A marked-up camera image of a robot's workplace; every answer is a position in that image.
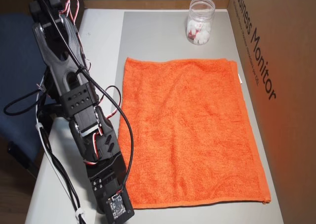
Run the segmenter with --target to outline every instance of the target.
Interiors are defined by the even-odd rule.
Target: circuit board
[[[121,195],[115,195],[109,199],[109,204],[112,210],[114,220],[117,219],[120,215],[126,212],[123,200]]]

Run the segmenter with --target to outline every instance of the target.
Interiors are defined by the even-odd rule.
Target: red object in jar
[[[196,35],[197,35],[198,32],[199,32],[199,30],[196,30],[196,34],[195,34],[195,35],[192,35],[192,31],[190,30],[188,37],[189,37],[190,39],[194,40],[194,39],[196,38]]]

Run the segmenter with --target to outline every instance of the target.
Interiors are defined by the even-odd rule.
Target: towel tag
[[[239,77],[240,84],[242,84],[242,80],[241,80],[241,78],[240,78],[239,73],[238,73],[238,77]]]

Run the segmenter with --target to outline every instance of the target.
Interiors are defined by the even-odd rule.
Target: white cable
[[[42,80],[41,80],[41,82],[40,82],[40,87],[42,87],[43,81],[44,81],[44,77],[42,78]],[[40,95],[40,93],[37,94],[36,101],[38,101],[39,95]],[[38,113],[38,105],[36,104],[36,106],[35,106],[35,118],[36,118],[36,125],[35,125],[35,127],[36,127],[36,129],[38,130],[38,133],[39,133],[39,136],[40,136],[41,144],[42,144],[42,146],[43,146],[43,148],[44,148],[46,157],[47,157],[47,159],[49,160],[50,165],[52,166],[52,168],[53,168],[55,174],[57,175],[57,177],[58,177],[58,179],[59,179],[61,185],[63,186],[63,188],[64,188],[64,190],[65,190],[65,192],[66,192],[66,194],[67,194],[69,200],[71,201],[70,194],[69,194],[68,189],[67,189],[67,187],[66,187],[65,181],[64,181],[64,179],[61,177],[61,175],[60,175],[60,173],[58,172],[58,170],[56,169],[56,167],[54,166],[53,161],[51,160],[51,157],[50,157],[50,155],[48,154],[48,152],[47,152],[47,150],[46,150],[46,147],[45,147],[45,145],[44,145],[43,137],[41,136],[41,133],[40,133],[40,128],[43,128],[43,125],[39,122],[38,117],[37,117],[37,113]],[[79,214],[81,214],[82,219],[85,221],[85,219],[84,219],[84,211],[83,211],[83,208],[81,208],[81,207],[76,210],[76,219],[77,219],[78,223],[79,223]]]

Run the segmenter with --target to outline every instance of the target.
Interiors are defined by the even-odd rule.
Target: black cable
[[[20,98],[15,99],[14,101],[10,102],[9,104],[7,104],[7,105],[4,107],[3,112],[4,112],[6,115],[8,115],[8,116],[16,116],[16,115],[21,115],[21,114],[24,114],[24,113],[28,112],[29,110],[31,110],[33,107],[35,107],[37,104],[39,104],[39,103],[43,100],[43,97],[46,96],[46,92],[44,92],[44,93],[40,96],[40,98],[39,98],[34,104],[30,105],[30,106],[27,107],[26,109],[23,109],[23,110],[18,111],[18,112],[13,112],[13,113],[8,112],[7,110],[8,110],[8,108],[11,107],[13,104],[15,104],[15,103],[17,103],[17,102],[19,102],[19,101],[21,101],[21,100],[23,100],[23,99],[25,99],[25,98],[31,96],[32,94],[38,93],[38,92],[40,92],[40,91],[41,91],[40,89],[36,89],[35,91],[33,91],[33,92],[31,92],[31,93],[28,93],[28,94],[26,94],[26,95],[24,95],[24,96],[22,96],[22,97],[20,97]]]
[[[51,149],[51,145],[49,142],[48,134],[46,133],[46,131],[43,128],[40,128],[39,130],[40,130],[40,134],[43,138],[44,146],[45,146],[49,156],[51,157],[53,165],[56,167],[56,169],[61,174],[61,176],[63,177],[63,179],[66,183],[71,203],[74,207],[74,210],[76,211],[77,209],[80,208],[80,201],[79,201],[78,195],[74,189],[74,186],[73,186],[72,182],[70,181],[69,176],[67,175],[65,168],[60,163],[60,161],[57,159],[57,157],[53,154],[52,149]],[[85,221],[83,220],[81,214],[78,215],[78,219],[79,219],[80,224],[86,224]]]
[[[50,22],[52,23],[52,25],[54,26],[54,28],[57,30],[57,33],[59,34],[61,40],[63,41],[64,45],[66,46],[67,48],[67,51],[70,55],[70,57],[73,59],[74,63],[77,65],[78,69],[80,70],[80,72],[84,75],[84,77],[86,77],[86,79],[88,81],[90,81],[96,88],[98,88],[98,90],[115,106],[115,108],[119,111],[119,113],[122,115],[122,117],[124,118],[126,124],[127,124],[127,127],[128,127],[128,130],[129,130],[129,134],[130,134],[130,139],[131,139],[131,153],[130,153],[130,158],[129,158],[129,163],[128,163],[128,168],[127,168],[127,171],[126,171],[126,175],[125,175],[125,178],[122,182],[122,185],[121,185],[121,189],[119,191],[122,191],[126,185],[126,181],[127,181],[127,178],[129,176],[129,173],[130,173],[130,169],[131,169],[131,166],[132,166],[132,161],[133,161],[133,153],[134,153],[134,139],[133,139],[133,132],[132,132],[132,128],[129,124],[129,121],[127,119],[127,117],[125,116],[124,112],[121,110],[121,108],[118,106],[118,104],[109,96],[109,94],[106,93],[106,91],[104,89],[102,89],[102,87],[100,87],[96,82],[95,80],[93,80],[90,75],[85,71],[85,68],[79,63],[79,61],[77,60],[76,56],[74,55],[74,52],[71,50],[71,48],[69,47],[69,45],[67,44],[65,38],[63,37],[60,29],[58,28],[55,20],[54,20],[54,17],[52,15],[52,13],[50,12],[47,4],[45,3],[44,0],[37,0],[39,2],[39,5],[41,7],[41,9],[46,13],[46,15],[48,16]]]

